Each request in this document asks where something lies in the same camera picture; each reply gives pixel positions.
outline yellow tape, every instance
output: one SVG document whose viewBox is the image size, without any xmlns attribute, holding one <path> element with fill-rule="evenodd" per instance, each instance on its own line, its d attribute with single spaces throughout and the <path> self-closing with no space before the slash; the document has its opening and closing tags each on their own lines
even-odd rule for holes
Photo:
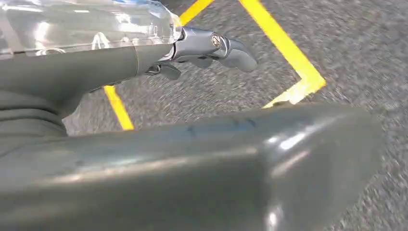
<svg viewBox="0 0 408 231">
<path fill-rule="evenodd" d="M 259 0 L 239 1 L 302 79 L 265 107 L 271 107 L 275 102 L 289 99 L 292 103 L 297 103 L 308 94 L 314 93 L 326 85 L 324 78 Z"/>
<path fill-rule="evenodd" d="M 181 24 L 183 26 L 186 25 L 212 2 L 214 2 L 214 0 L 197 0 L 180 16 Z"/>
<path fill-rule="evenodd" d="M 104 86 L 105 94 L 111 103 L 111 106 L 116 114 L 117 119 L 119 120 L 120 125 L 123 130 L 133 130 L 132 121 L 130 121 L 129 115 L 126 111 L 125 106 L 122 103 L 122 100 L 117 95 L 114 86 Z"/>
</svg>

